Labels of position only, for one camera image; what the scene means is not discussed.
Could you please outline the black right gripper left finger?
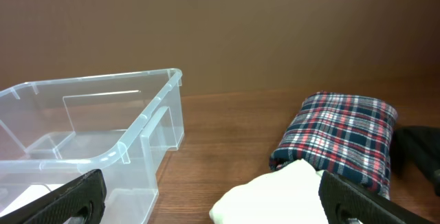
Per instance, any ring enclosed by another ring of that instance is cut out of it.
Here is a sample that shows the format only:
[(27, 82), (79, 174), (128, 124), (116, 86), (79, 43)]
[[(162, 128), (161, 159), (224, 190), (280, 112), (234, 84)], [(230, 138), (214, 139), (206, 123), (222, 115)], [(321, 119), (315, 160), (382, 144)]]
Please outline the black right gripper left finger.
[(107, 188), (100, 169), (1, 217), (1, 224), (99, 224), (105, 210)]

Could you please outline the plaid shirt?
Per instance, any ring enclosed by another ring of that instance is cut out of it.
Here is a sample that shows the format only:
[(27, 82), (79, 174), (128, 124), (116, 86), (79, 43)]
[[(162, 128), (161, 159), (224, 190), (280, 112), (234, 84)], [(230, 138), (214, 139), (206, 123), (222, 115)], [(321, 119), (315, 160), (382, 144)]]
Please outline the plaid shirt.
[(389, 198), (390, 147), (398, 114), (383, 100), (320, 91), (304, 100), (269, 157), (280, 170), (304, 160)]

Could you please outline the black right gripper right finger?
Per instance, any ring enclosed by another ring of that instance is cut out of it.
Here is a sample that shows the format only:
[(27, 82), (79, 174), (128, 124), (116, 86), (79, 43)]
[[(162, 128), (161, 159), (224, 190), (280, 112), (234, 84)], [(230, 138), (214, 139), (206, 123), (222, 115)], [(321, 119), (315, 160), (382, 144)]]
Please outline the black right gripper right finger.
[(428, 219), (328, 171), (322, 174), (318, 194), (330, 224), (353, 219), (363, 224), (431, 224)]

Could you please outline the cream cloth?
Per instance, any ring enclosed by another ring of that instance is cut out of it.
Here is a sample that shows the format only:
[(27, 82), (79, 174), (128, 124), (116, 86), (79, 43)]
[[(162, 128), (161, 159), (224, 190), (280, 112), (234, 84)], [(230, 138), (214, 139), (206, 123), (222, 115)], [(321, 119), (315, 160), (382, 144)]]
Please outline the cream cloth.
[(323, 171), (305, 160), (227, 191), (211, 208), (214, 223), (327, 223), (318, 195)]

